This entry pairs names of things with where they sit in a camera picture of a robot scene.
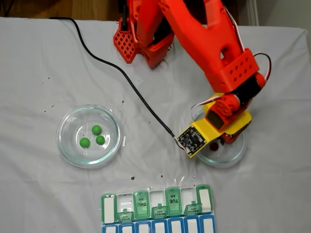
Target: white tablecloth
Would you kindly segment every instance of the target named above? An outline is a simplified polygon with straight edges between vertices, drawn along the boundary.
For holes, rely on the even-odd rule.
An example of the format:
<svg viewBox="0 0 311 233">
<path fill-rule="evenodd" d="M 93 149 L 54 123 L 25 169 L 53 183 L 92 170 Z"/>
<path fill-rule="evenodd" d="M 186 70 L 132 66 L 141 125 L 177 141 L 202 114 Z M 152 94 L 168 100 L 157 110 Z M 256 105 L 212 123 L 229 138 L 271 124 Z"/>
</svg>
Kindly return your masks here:
<svg viewBox="0 0 311 233">
<path fill-rule="evenodd" d="M 141 55 L 130 65 L 122 60 L 112 41 L 116 22 L 78 24 L 89 49 L 122 67 L 175 134 L 189 123 L 190 107 L 213 93 L 177 40 L 165 61 L 150 70 Z M 85 52 L 71 22 L 0 18 L 1 233 L 99 233 L 105 192 L 200 183 L 213 188 L 219 233 L 309 233 L 306 31 L 240 31 L 245 47 L 271 56 L 273 69 L 249 108 L 246 156 L 236 167 L 218 170 L 186 157 L 125 78 Z M 258 61 L 265 73 L 267 61 Z M 67 163 L 55 141 L 63 115 L 85 103 L 111 109 L 123 126 L 117 157 L 97 170 Z"/>
</svg>

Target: black cable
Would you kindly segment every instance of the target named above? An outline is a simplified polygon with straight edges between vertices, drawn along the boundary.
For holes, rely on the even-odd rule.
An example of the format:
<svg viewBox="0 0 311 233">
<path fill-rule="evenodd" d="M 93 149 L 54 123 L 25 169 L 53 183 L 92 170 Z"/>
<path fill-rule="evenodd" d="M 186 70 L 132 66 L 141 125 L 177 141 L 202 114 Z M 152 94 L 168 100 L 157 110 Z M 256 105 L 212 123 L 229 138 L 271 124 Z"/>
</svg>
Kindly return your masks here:
<svg viewBox="0 0 311 233">
<path fill-rule="evenodd" d="M 129 82 L 129 84 L 131 85 L 131 87 L 133 88 L 133 90 L 136 92 L 136 94 L 138 95 L 138 97 L 141 99 L 141 101 L 143 102 L 143 104 L 147 107 L 147 109 L 150 111 L 150 113 L 156 118 L 156 120 L 165 128 L 165 130 L 172 136 L 175 138 L 175 135 L 173 134 L 173 132 L 171 131 L 171 129 L 157 116 L 157 114 L 152 110 L 152 108 L 149 106 L 149 104 L 146 102 L 146 100 L 143 98 L 143 96 L 141 96 L 140 92 L 137 90 L 137 88 L 134 86 L 134 84 L 132 83 L 132 81 L 130 80 L 130 78 L 127 76 L 127 74 L 124 72 L 123 69 L 121 69 L 119 66 L 117 66 L 116 64 L 113 64 L 111 62 L 105 61 L 97 56 L 95 56 L 93 53 L 91 53 L 91 51 L 86 47 L 81 33 L 80 33 L 80 29 L 78 24 L 76 23 L 76 21 L 74 21 L 72 18 L 70 17 L 51 17 L 50 19 L 59 19 L 59 20 L 70 20 L 71 22 L 73 22 L 73 24 L 75 25 L 80 41 L 84 47 L 84 49 L 88 52 L 88 54 L 93 57 L 94 59 L 96 59 L 97 61 L 103 62 L 109 66 L 112 66 L 114 68 L 116 68 L 118 71 L 120 71 L 123 76 L 126 78 L 126 80 Z"/>
<path fill-rule="evenodd" d="M 10 13 L 10 10 L 11 10 L 11 8 L 12 8 L 12 6 L 13 6 L 13 3 L 14 3 L 14 0 L 11 1 L 10 5 L 9 5 L 9 8 L 7 9 L 7 11 L 6 11 L 4 17 L 8 17 L 8 15 L 9 15 L 9 13 Z"/>
<path fill-rule="evenodd" d="M 266 80 L 266 82 L 267 82 L 268 79 L 269 79 L 269 77 L 270 77 L 271 69 L 272 69 L 271 57 L 270 57 L 268 54 L 264 53 L 264 52 L 257 52 L 256 54 L 254 54 L 254 57 L 256 57 L 257 55 L 264 55 L 264 56 L 266 56 L 266 57 L 268 58 L 268 60 L 269 60 L 268 72 L 267 72 L 266 77 L 265 77 L 265 80 Z"/>
<path fill-rule="evenodd" d="M 4 10 L 4 15 L 6 15 L 6 9 L 5 9 L 4 0 L 2 0 L 1 2 L 2 2 L 2 6 L 3 6 L 3 10 Z"/>
</svg>

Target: glass dish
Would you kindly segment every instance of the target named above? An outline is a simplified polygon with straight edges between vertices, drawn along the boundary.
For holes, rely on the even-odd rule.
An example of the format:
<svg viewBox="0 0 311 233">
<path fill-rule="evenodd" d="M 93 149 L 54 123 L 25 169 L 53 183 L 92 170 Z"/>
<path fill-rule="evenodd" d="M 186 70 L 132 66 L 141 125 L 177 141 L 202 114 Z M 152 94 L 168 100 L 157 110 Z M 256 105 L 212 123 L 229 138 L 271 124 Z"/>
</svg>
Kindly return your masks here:
<svg viewBox="0 0 311 233">
<path fill-rule="evenodd" d="M 105 143 L 98 145 L 92 127 L 99 125 Z M 80 146 L 80 139 L 90 140 L 89 148 Z M 110 161 L 121 144 L 121 128 L 116 117 L 98 105 L 82 105 L 68 112 L 59 123 L 57 145 L 63 157 L 79 167 L 94 168 Z"/>
<path fill-rule="evenodd" d="M 204 116 L 204 112 L 200 111 L 195 115 L 194 120 L 202 119 Z M 208 144 L 196 154 L 196 157 L 213 167 L 232 167 L 243 158 L 246 152 L 247 133 L 244 130 L 233 144 L 222 145 L 218 139 L 212 141 L 212 143 L 218 144 L 218 150 L 211 150 Z"/>
</svg>

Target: circuit board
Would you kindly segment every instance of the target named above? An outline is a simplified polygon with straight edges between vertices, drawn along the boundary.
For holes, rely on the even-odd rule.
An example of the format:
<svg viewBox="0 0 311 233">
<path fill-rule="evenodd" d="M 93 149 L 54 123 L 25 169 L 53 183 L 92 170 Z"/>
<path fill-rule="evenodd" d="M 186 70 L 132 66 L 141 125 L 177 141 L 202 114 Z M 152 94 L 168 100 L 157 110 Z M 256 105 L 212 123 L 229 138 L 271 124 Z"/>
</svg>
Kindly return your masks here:
<svg viewBox="0 0 311 233">
<path fill-rule="evenodd" d="M 189 157 L 194 156 L 206 144 L 206 140 L 193 125 L 187 128 L 177 138 L 177 141 L 182 145 Z"/>
</svg>

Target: green ball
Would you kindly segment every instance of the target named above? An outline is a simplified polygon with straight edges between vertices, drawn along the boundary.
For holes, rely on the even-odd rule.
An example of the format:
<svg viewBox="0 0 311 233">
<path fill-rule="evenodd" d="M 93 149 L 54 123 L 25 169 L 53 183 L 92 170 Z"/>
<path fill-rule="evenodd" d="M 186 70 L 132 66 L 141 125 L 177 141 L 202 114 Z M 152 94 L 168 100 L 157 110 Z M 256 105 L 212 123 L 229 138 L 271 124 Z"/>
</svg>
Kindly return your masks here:
<svg viewBox="0 0 311 233">
<path fill-rule="evenodd" d="M 96 142 L 97 142 L 97 144 L 98 145 L 103 145 L 104 143 L 105 143 L 105 138 L 104 138 L 104 136 L 97 136 L 96 137 Z"/>
<path fill-rule="evenodd" d="M 83 137 L 83 138 L 80 139 L 80 146 L 81 147 L 88 148 L 90 144 L 91 143 L 90 143 L 88 138 Z"/>
<path fill-rule="evenodd" d="M 92 133 L 95 135 L 100 135 L 102 133 L 102 129 L 99 125 L 94 125 L 92 128 Z"/>
</svg>

